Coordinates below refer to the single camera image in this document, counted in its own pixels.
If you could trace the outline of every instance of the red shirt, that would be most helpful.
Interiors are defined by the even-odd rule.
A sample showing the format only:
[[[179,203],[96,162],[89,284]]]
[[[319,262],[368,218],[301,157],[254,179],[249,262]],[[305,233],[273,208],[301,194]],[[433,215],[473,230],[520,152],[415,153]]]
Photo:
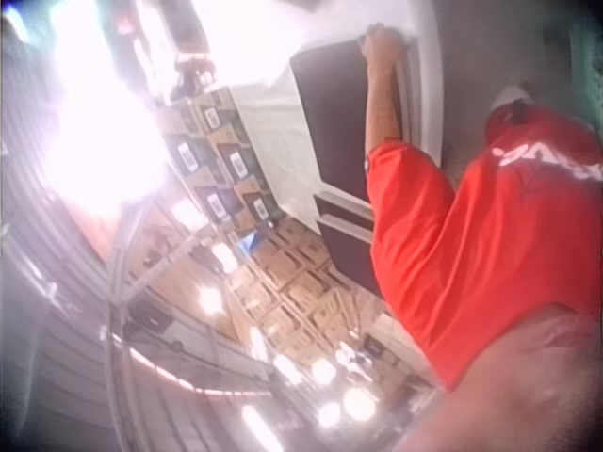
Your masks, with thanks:
[[[492,115],[456,195],[409,144],[387,141],[369,156],[377,281],[448,389],[535,308],[600,313],[599,141],[542,108],[510,125],[510,111]]]

